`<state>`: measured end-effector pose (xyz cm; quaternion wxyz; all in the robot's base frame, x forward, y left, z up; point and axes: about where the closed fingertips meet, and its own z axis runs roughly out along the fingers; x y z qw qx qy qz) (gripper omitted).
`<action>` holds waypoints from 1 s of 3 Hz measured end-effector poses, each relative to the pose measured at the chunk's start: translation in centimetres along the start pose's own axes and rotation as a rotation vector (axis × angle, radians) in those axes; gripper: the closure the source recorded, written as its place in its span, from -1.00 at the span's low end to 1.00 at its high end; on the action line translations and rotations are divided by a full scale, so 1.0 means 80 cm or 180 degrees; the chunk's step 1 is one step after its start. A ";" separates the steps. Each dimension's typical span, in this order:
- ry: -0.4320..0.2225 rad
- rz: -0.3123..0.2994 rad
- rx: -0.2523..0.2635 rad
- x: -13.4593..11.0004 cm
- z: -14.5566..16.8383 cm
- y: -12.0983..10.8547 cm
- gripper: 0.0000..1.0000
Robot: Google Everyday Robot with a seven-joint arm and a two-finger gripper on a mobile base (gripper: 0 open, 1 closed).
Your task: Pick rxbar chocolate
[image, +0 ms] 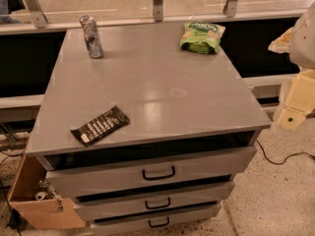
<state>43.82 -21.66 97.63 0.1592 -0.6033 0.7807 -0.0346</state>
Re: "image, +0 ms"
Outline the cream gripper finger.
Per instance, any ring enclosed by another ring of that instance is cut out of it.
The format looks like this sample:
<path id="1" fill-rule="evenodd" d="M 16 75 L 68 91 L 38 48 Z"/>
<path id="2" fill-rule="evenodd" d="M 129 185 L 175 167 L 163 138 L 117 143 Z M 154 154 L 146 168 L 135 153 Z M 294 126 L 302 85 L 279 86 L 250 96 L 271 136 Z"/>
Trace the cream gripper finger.
<path id="1" fill-rule="evenodd" d="M 281 36 L 271 42 L 268 50 L 280 54 L 288 53 L 290 48 L 291 35 L 292 29 L 286 30 Z"/>
<path id="2" fill-rule="evenodd" d="M 294 131 L 314 109 L 315 70 L 304 69 L 290 80 L 276 123 L 284 130 Z"/>

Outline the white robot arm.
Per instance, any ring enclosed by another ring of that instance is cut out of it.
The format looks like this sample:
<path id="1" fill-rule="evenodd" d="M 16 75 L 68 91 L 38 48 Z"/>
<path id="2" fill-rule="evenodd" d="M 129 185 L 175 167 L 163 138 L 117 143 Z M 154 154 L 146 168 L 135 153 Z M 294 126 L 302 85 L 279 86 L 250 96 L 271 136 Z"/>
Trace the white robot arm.
<path id="1" fill-rule="evenodd" d="M 274 114 L 277 127 L 294 131 L 315 109 L 315 2 L 268 49 L 288 53 L 290 62 L 300 69 L 283 82 L 280 105 Z"/>

